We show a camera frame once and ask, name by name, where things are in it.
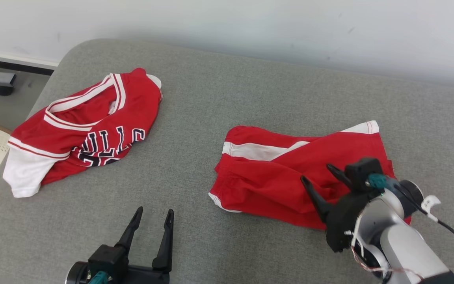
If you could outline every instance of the red basketball jersey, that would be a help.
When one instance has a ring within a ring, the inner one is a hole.
[[[15,129],[3,178],[15,197],[123,158],[157,116],[160,80],[142,68],[52,102]]]
[[[335,203],[349,189],[326,165],[344,169],[363,157],[379,159],[383,172],[394,178],[376,121],[323,137],[294,137],[236,126],[225,138],[209,196],[229,212],[325,229],[300,177],[306,176],[326,201]]]

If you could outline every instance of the gray cushion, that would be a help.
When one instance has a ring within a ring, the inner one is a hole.
[[[227,131],[255,125],[326,135],[377,120],[398,178],[443,202],[454,227],[454,88],[187,50],[92,40],[72,49],[32,113],[109,72],[144,67],[164,100],[146,141],[108,166],[13,198],[0,168],[0,283],[63,283],[70,266],[113,245],[140,205],[133,264],[156,256],[175,211],[172,283],[352,283],[370,276],[324,232],[216,207],[207,192]],[[454,271],[454,236],[416,214],[414,226]]]

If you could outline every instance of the red shorts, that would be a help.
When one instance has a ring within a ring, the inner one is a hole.
[[[395,178],[376,121],[324,137],[293,137],[252,126],[227,133],[209,196],[229,212],[246,212],[297,226],[326,228],[301,183],[306,176],[326,201],[335,204],[349,189],[326,168],[344,169],[363,157],[377,158]]]

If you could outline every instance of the white sleeve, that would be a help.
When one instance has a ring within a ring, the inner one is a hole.
[[[41,180],[57,161],[23,149],[10,148],[3,179],[11,186],[14,197],[30,197],[38,192]]]

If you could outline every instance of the wire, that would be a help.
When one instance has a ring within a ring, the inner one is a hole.
[[[351,247],[351,250],[353,252],[353,257],[355,257],[355,261],[358,264],[360,264],[360,266],[362,266],[362,268],[364,268],[364,270],[366,270],[366,271],[368,271],[370,273],[383,272],[383,271],[391,272],[391,273],[403,273],[403,272],[407,271],[409,273],[413,273],[414,275],[418,276],[418,278],[420,280],[423,280],[423,276],[421,276],[420,274],[416,273],[414,270],[411,270],[411,269],[407,269],[407,268],[384,268],[384,267],[367,266],[367,265],[365,265],[365,263],[363,263],[360,260],[360,258],[358,257],[357,252],[355,251],[355,249],[353,247]]]
[[[416,208],[418,209],[420,212],[422,212],[423,214],[427,215],[428,216],[428,212],[425,211],[423,208],[421,208],[420,205],[418,205],[418,203],[416,203],[412,198],[410,198],[409,196],[407,196],[407,194],[400,190],[400,187],[398,185],[394,185],[393,187],[395,187],[407,200],[409,200],[409,202]],[[444,223],[443,221],[441,220],[437,220],[437,223],[440,224],[441,226],[443,226],[444,228],[448,229],[450,232],[452,232],[454,234],[454,229],[451,228],[448,224]]]
[[[360,258],[358,257],[357,252],[355,251],[355,243],[360,246],[361,254],[362,257],[364,257],[364,246],[362,245],[362,242],[358,240],[358,229],[360,226],[360,221],[362,220],[362,217],[364,216],[364,210],[360,212],[359,216],[357,217],[357,222],[355,223],[355,229],[353,232],[344,232],[344,234],[351,234],[352,235],[352,242],[351,242],[351,250],[353,252],[353,257],[355,258],[355,261],[364,268],[364,270],[370,272],[370,273],[375,273],[375,272],[391,272],[391,273],[401,273],[401,272],[409,272],[413,273],[414,275],[418,276],[420,280],[423,280],[423,277],[415,272],[414,270],[407,269],[407,268],[385,268],[385,267],[371,267],[367,266],[365,263],[363,263]]]

